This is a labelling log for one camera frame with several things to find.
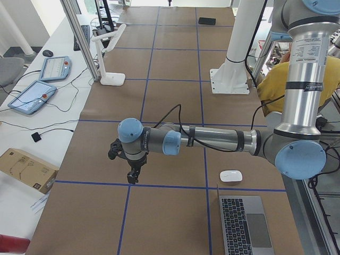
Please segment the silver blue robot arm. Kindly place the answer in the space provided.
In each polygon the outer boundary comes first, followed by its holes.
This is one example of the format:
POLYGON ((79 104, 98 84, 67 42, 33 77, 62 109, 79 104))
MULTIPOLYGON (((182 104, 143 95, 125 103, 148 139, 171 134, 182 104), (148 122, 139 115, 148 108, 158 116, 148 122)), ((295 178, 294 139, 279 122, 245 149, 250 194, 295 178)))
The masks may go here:
POLYGON ((203 146, 222 152, 248 152, 271 162, 296 180, 319 174, 327 155, 316 128, 330 35, 339 28, 339 1, 275 1, 273 28, 292 38, 284 109, 272 132, 213 129, 159 122, 143 126, 135 118, 117 128, 118 153, 131 166, 137 183, 149 152, 177 155, 180 146, 203 146))

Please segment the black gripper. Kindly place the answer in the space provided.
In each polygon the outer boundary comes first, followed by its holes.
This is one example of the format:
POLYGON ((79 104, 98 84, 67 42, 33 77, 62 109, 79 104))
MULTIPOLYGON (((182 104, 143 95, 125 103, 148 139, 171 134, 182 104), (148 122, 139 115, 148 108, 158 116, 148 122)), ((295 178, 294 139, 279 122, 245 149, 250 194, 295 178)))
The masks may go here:
POLYGON ((129 159, 126 157, 126 160, 128 164, 131 167, 131 171, 128 172, 127 174, 127 181, 130 184, 136 184, 139 182, 139 175, 140 175, 140 169, 143 165, 147 163, 147 155, 144 154, 141 158, 139 159, 129 159))

